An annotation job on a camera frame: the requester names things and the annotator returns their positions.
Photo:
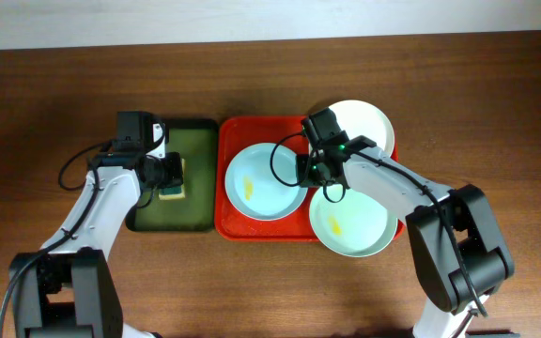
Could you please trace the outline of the yellow green sponge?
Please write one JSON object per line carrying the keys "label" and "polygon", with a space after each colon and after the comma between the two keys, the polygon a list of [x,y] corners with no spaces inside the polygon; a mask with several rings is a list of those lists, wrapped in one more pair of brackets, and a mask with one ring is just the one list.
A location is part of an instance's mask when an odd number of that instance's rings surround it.
{"label": "yellow green sponge", "polygon": [[184,184],[185,160],[166,159],[164,162],[165,178],[158,186],[161,200],[183,199],[186,196]]}

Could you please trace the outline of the light blue plate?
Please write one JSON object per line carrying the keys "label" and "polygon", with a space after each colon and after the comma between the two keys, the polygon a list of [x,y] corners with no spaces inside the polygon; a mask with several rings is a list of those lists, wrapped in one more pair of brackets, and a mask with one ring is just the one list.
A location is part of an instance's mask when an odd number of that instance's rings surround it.
{"label": "light blue plate", "polygon": [[263,222],[294,213],[308,190],[282,184],[271,171],[273,143],[259,143],[240,151],[229,163],[224,188],[230,204],[244,216]]}

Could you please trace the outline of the light green plate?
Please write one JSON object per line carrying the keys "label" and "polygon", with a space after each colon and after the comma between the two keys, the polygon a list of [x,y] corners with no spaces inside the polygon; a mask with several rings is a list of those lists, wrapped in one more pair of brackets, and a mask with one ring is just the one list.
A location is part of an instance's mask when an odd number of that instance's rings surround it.
{"label": "light green plate", "polygon": [[346,190],[339,202],[330,202],[323,189],[318,189],[308,213],[318,240],[331,251],[349,257],[379,253],[392,242],[398,228],[393,213],[353,190]]}

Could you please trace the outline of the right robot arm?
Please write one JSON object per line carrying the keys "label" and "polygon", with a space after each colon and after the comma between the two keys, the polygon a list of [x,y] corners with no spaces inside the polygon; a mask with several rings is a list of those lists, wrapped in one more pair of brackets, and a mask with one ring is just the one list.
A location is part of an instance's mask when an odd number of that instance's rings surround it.
{"label": "right robot arm", "polygon": [[454,189],[391,159],[358,139],[297,158],[302,186],[337,183],[360,192],[403,222],[416,276],[427,301],[413,337],[465,337],[485,303],[513,276],[515,263],[486,195],[474,185]]}

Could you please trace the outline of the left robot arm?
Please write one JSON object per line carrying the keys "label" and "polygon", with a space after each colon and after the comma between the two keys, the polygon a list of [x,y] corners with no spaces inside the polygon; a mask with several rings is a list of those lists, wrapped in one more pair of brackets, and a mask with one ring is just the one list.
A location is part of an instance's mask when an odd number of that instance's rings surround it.
{"label": "left robot arm", "polygon": [[10,263],[2,306],[13,309],[19,337],[143,337],[124,321],[107,259],[144,188],[182,181],[177,152],[164,158],[96,156],[83,190],[55,233]]}

